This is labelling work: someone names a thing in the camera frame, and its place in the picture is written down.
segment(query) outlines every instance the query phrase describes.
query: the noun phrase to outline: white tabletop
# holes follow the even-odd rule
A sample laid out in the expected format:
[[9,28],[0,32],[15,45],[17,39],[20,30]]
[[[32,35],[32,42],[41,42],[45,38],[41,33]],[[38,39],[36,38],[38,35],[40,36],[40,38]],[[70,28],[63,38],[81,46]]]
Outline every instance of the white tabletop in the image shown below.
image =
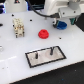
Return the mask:
[[[58,30],[52,26],[53,19],[45,20],[32,11],[15,13],[14,17],[11,15],[0,15],[0,23],[3,23],[3,27],[0,27],[0,46],[4,49],[0,52],[0,84],[12,83],[84,61],[84,32],[75,25],[71,26],[69,20],[65,20],[67,29]],[[13,18],[23,20],[25,37],[15,37]],[[41,29],[48,30],[48,39],[38,37]],[[25,53],[52,46],[59,46],[67,59],[35,68],[29,67]]]

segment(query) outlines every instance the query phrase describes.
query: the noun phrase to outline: small object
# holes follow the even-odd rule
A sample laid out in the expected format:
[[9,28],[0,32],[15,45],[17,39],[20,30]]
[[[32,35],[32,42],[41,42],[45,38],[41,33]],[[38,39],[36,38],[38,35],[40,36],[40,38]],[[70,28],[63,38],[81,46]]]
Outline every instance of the small object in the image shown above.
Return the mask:
[[54,48],[51,48],[50,55],[53,55]]
[[55,22],[53,21],[53,23],[55,23]]
[[1,26],[3,26],[3,24],[2,24],[2,23],[0,23],[0,27],[1,27]]
[[70,22],[71,22],[71,25],[74,25],[75,22],[76,22],[76,18],[71,18],[71,19],[70,19]]
[[63,13],[63,14],[65,14],[65,13]]
[[0,46],[0,52],[2,52],[3,51],[3,47],[2,46]]
[[23,24],[22,20],[21,19],[14,19],[13,23],[14,23],[13,27],[15,30],[16,38],[19,36],[24,37],[24,24]]
[[58,23],[59,23],[59,20],[54,19],[53,27],[54,28],[57,28]]
[[38,53],[36,52],[35,58],[38,59]]
[[0,9],[0,14],[2,14],[3,13],[3,9]]
[[59,21],[57,25],[57,29],[64,30],[67,28],[67,24],[65,22]]
[[49,33],[47,30],[43,29],[39,32],[38,36],[42,39],[47,39],[49,37]]
[[59,39],[62,39],[61,37],[59,37]]
[[20,3],[19,0],[15,0],[15,3]]
[[14,16],[14,15],[12,14],[12,16]]
[[76,11],[74,11],[74,13],[76,13]]
[[32,21],[32,19],[30,19],[30,21]]

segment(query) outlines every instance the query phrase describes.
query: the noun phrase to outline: cable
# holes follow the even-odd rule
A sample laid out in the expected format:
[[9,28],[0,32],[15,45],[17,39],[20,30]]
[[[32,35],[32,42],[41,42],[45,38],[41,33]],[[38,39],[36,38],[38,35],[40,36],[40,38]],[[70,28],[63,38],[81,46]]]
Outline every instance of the cable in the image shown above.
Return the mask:
[[42,17],[52,17],[52,15],[48,16],[48,15],[40,14],[39,12],[37,12],[37,11],[33,8],[33,6],[31,5],[31,3],[30,3],[29,0],[27,0],[27,2],[28,2],[28,4],[29,4],[30,8],[31,8],[35,13],[37,13],[38,15],[40,15],[40,16],[42,16]]

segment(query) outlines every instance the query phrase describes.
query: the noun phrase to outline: red lid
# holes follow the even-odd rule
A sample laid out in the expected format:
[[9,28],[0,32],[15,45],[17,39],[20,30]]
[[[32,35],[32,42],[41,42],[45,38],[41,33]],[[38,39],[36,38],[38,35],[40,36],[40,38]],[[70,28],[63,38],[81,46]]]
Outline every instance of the red lid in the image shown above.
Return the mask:
[[42,39],[47,39],[49,37],[49,33],[47,30],[43,29],[39,32],[38,36]]

